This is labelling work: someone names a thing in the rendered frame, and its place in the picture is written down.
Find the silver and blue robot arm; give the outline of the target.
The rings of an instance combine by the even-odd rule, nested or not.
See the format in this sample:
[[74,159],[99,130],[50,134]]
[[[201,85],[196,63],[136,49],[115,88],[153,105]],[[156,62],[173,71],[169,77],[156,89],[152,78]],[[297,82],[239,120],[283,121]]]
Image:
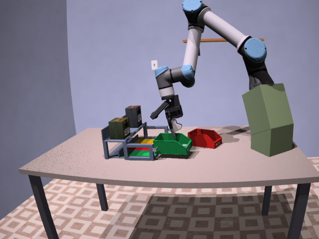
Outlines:
[[205,25],[235,46],[237,52],[242,55],[249,76],[249,90],[262,84],[274,84],[265,65],[267,49],[260,39],[245,36],[212,13],[202,0],[184,0],[182,10],[187,17],[189,30],[183,66],[172,68],[170,72],[168,66],[155,69],[160,97],[175,94],[173,83],[181,82],[187,88],[195,84],[201,34]]

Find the black tool case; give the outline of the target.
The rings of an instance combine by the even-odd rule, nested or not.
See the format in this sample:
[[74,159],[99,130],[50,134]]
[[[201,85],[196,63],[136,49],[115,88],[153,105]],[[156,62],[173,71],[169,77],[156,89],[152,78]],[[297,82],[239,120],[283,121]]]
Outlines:
[[126,117],[129,118],[130,128],[138,128],[142,125],[141,106],[129,106],[125,108]]

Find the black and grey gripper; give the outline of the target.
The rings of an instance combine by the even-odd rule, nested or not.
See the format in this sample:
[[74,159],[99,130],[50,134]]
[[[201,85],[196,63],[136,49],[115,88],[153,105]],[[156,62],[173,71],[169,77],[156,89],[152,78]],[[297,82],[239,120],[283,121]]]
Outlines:
[[[182,128],[182,124],[177,123],[176,119],[182,117],[183,115],[179,98],[177,95],[173,95],[173,96],[162,98],[161,100],[162,101],[166,100],[166,102],[168,103],[168,106],[164,109],[165,116],[170,128],[171,134],[176,139],[175,132]],[[171,102],[169,100],[171,100]]]

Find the red bin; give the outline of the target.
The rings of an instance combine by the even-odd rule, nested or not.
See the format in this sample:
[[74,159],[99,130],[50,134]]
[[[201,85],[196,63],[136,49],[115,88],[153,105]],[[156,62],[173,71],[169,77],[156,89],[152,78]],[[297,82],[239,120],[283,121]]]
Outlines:
[[221,144],[221,137],[214,130],[196,128],[188,132],[188,138],[192,140],[192,146],[215,149]]

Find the olive green case with orange latches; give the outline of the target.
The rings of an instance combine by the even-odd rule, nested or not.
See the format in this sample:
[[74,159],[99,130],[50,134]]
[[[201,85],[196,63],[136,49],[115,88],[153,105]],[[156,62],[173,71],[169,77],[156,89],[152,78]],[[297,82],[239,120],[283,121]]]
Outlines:
[[129,118],[114,118],[108,123],[110,139],[125,139],[130,135]]

